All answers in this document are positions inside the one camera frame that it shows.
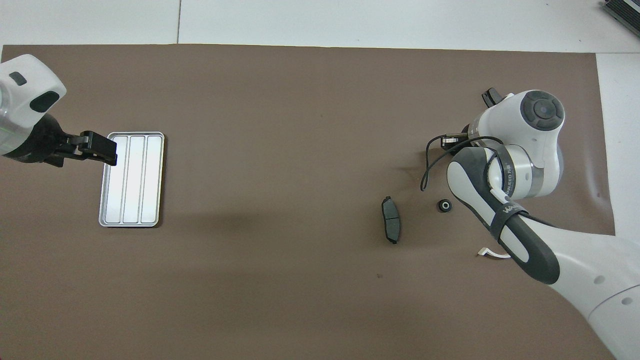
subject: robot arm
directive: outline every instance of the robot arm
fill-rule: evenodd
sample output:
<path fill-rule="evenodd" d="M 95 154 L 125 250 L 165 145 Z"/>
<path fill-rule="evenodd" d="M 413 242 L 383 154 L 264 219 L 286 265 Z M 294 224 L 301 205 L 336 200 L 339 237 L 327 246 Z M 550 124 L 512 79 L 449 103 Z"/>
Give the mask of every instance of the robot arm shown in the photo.
<path fill-rule="evenodd" d="M 0 64 L 0 155 L 62 167 L 65 158 L 116 165 L 116 144 L 83 131 L 65 133 L 47 112 L 67 89 L 40 60 L 22 55 Z"/>
<path fill-rule="evenodd" d="M 526 123 L 521 109 L 528 93 L 510 97 L 516 101 L 506 98 L 470 126 L 470 138 L 498 135 L 506 145 L 485 142 L 479 147 L 463 148 L 447 169 L 449 188 L 518 266 L 551 286 L 580 311 L 618 359 L 635 359 L 640 353 L 640 245 L 615 236 L 558 229 L 530 216 L 512 200 L 551 192 L 561 167 L 561 162 L 552 157 L 559 157 L 553 145 L 563 117 L 555 129 L 546 133 Z M 518 124 L 511 128 L 499 126 L 495 130 L 502 131 L 499 134 L 487 130 L 490 125 L 507 120 L 522 122 L 533 131 L 521 127 L 519 132 L 509 134 Z M 533 138 L 538 143 L 529 142 Z M 538 184 L 531 181 L 535 171 L 542 176 Z"/>

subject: black ribbed object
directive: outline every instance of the black ribbed object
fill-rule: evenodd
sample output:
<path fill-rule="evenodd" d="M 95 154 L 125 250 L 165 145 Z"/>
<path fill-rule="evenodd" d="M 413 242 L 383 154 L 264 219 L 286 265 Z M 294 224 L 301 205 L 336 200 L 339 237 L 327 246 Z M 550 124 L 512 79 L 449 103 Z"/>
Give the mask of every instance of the black ribbed object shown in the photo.
<path fill-rule="evenodd" d="M 630 4 L 633 1 L 635 8 L 640 8 L 640 3 L 634 0 L 608 0 L 603 7 L 616 20 L 640 37 L 640 13 Z"/>

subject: black vent grille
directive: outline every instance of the black vent grille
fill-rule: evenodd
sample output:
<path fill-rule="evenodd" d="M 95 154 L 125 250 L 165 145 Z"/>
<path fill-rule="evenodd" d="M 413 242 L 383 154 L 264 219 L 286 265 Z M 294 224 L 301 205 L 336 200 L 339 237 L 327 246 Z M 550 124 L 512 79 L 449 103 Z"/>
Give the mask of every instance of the black vent grille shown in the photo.
<path fill-rule="evenodd" d="M 604 8 L 629 30 L 640 36 L 640 13 L 631 5 L 624 0 L 609 0 L 604 4 Z"/>

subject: metal tray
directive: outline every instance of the metal tray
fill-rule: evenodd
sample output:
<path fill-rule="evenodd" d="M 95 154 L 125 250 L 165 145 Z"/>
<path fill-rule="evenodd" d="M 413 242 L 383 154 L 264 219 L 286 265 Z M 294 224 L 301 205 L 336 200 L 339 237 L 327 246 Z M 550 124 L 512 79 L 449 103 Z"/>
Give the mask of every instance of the metal tray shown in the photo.
<path fill-rule="evenodd" d="M 98 221 L 106 227 L 152 227 L 160 215 L 164 134 L 111 133 L 118 164 L 104 166 Z"/>

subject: small black round object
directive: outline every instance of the small black round object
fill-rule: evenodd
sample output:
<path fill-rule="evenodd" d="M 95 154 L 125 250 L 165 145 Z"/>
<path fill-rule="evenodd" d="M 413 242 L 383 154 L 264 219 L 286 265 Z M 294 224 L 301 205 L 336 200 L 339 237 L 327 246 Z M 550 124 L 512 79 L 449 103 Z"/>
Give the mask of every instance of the small black round object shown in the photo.
<path fill-rule="evenodd" d="M 438 201 L 438 210 L 441 213 L 448 213 L 451 211 L 452 208 L 453 208 L 453 204 L 451 204 L 451 201 L 449 199 L 442 199 Z"/>

